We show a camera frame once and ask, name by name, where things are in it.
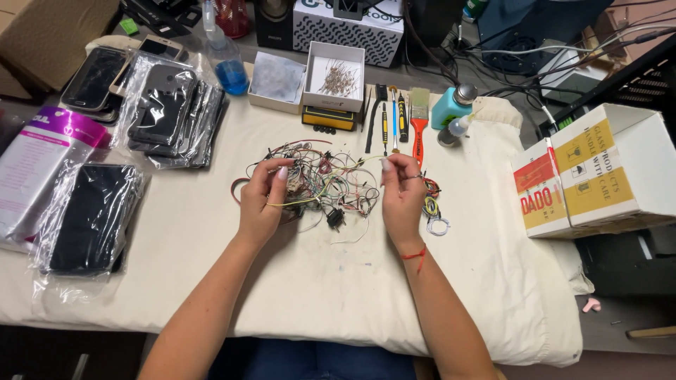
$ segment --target black brush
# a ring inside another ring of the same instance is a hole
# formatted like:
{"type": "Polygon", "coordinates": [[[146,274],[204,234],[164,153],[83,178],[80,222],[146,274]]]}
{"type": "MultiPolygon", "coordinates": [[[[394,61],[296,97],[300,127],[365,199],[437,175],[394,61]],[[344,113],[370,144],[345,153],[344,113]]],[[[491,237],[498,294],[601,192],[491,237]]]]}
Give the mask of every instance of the black brush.
{"type": "Polygon", "coordinates": [[[371,140],[373,138],[373,124],[375,123],[376,110],[381,101],[387,101],[387,85],[376,83],[376,100],[371,108],[371,117],[368,123],[368,136],[366,137],[366,153],[371,152],[371,140]]]}

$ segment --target woman's left hand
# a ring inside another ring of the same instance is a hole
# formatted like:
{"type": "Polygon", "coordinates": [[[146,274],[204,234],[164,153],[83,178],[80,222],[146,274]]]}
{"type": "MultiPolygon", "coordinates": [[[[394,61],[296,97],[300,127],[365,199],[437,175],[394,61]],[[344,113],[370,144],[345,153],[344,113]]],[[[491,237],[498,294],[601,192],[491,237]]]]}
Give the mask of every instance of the woman's left hand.
{"type": "Polygon", "coordinates": [[[249,183],[242,187],[237,235],[259,249],[272,237],[279,225],[282,206],[271,205],[284,203],[288,166],[292,164],[291,158],[261,161],[253,171],[249,183]]]}

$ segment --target plastic squeeze bottle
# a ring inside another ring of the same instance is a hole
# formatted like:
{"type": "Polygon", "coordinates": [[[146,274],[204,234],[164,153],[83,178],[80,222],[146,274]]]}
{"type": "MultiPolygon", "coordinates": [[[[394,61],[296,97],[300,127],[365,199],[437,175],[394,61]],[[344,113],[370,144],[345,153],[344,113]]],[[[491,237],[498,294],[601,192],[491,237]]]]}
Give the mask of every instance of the plastic squeeze bottle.
{"type": "Polygon", "coordinates": [[[458,88],[451,87],[432,107],[432,123],[434,129],[444,129],[455,118],[472,113],[472,103],[479,91],[470,83],[462,83],[458,88]]]}
{"type": "Polygon", "coordinates": [[[448,125],[439,131],[437,141],[442,147],[452,147],[458,143],[458,140],[467,132],[469,123],[473,115],[465,115],[461,118],[453,119],[448,125]]]}
{"type": "Polygon", "coordinates": [[[244,70],[239,48],[230,37],[226,37],[223,29],[216,25],[214,6],[209,0],[205,1],[202,7],[202,20],[209,40],[206,46],[207,57],[218,81],[228,94],[242,94],[249,88],[249,78],[244,70]]]}

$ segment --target fingernail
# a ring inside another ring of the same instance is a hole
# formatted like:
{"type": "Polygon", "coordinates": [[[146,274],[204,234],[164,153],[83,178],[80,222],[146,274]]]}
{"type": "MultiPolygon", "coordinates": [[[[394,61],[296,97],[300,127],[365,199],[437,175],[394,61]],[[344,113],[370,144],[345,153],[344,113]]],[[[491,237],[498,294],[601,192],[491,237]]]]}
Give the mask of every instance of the fingernail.
{"type": "Polygon", "coordinates": [[[282,166],[281,169],[277,170],[277,178],[279,178],[279,179],[287,179],[288,175],[289,175],[289,167],[288,166],[282,166]]]}
{"type": "Polygon", "coordinates": [[[392,163],[387,158],[381,158],[381,163],[383,164],[383,170],[385,172],[392,168],[392,163]]]}

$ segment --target forearm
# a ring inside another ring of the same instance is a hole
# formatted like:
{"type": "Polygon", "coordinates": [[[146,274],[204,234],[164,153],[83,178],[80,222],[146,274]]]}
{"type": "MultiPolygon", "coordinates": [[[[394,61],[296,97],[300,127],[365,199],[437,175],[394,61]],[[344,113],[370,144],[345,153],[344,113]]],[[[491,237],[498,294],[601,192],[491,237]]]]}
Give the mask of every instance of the forearm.
{"type": "Polygon", "coordinates": [[[235,237],[164,327],[139,379],[205,379],[258,248],[235,237]]]}
{"type": "MultiPolygon", "coordinates": [[[[417,254],[423,245],[422,239],[412,242],[400,253],[417,254]]],[[[420,258],[404,260],[422,334],[442,379],[495,379],[477,326],[429,250],[420,272],[419,265],[420,258]]]]}

